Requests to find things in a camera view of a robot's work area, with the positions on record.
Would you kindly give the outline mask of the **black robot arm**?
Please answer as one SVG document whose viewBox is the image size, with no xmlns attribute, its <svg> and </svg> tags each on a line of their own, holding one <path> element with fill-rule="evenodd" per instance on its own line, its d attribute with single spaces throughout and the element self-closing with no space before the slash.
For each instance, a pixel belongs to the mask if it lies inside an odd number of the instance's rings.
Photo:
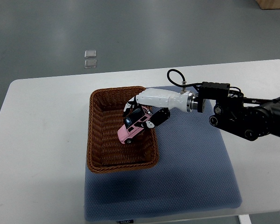
<svg viewBox="0 0 280 224">
<path fill-rule="evenodd" d="M 254 141 L 269 134 L 280 137 L 280 97 L 247 98 L 238 87 L 226 83 L 191 84 L 197 91 L 194 108 L 203 112 L 205 100 L 215 100 L 209 123 L 238 137 Z"/>
</svg>

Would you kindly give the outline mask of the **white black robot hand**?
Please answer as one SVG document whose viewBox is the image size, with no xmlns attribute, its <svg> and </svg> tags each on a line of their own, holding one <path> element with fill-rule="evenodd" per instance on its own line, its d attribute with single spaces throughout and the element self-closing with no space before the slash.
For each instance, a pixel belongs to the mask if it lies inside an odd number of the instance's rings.
<svg viewBox="0 0 280 224">
<path fill-rule="evenodd" d="M 182 112 L 191 112 L 197 109 L 198 95 L 191 91 L 175 92 L 164 89 L 149 88 L 127 101 L 123 117 L 130 117 L 136 110 L 149 106 L 158 107 L 155 113 L 149 112 L 150 117 L 138 124 L 141 128 L 155 128 L 170 117 L 170 110 L 177 108 Z"/>
</svg>

